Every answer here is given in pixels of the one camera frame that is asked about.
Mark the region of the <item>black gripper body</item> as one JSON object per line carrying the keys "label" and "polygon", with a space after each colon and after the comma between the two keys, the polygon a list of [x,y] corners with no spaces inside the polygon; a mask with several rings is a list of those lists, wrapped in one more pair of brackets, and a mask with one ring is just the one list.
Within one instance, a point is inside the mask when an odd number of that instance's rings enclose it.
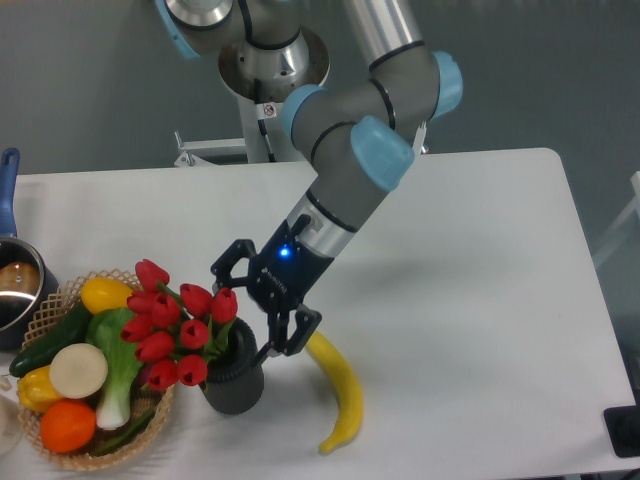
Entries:
{"label": "black gripper body", "polygon": [[283,221],[262,250],[249,260],[247,292],[266,313],[296,310],[333,262],[303,244],[310,218]]}

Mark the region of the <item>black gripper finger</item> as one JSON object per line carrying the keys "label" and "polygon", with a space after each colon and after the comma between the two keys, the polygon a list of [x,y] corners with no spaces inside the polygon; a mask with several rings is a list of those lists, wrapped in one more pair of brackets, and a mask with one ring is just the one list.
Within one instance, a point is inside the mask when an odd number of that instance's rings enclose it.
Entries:
{"label": "black gripper finger", "polygon": [[249,284],[248,273],[240,277],[234,277],[232,271],[241,260],[250,260],[255,255],[256,249],[252,240],[234,240],[210,267],[210,272],[215,278],[212,287],[213,292],[217,293],[223,288],[233,290],[239,287],[246,287]]}
{"label": "black gripper finger", "polygon": [[267,309],[268,341],[256,353],[252,366],[261,366],[268,358],[292,356],[301,352],[316,331],[322,314],[300,304],[295,311]]}

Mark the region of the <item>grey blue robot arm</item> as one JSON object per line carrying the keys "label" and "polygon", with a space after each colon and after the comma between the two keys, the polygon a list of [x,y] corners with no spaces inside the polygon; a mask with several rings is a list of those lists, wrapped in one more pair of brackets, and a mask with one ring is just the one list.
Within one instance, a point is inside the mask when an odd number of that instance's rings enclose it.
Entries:
{"label": "grey blue robot arm", "polygon": [[421,152],[420,124],[453,110],[463,93],[452,57],[430,51],[405,1],[347,1],[369,79],[343,94],[322,83],[323,44],[294,1],[160,1],[166,30],[187,57],[219,56],[228,88],[277,102],[286,140],[316,177],[262,249],[234,242],[212,265],[220,287],[243,287],[266,313],[255,356],[291,356],[320,323],[307,292],[393,191]]}

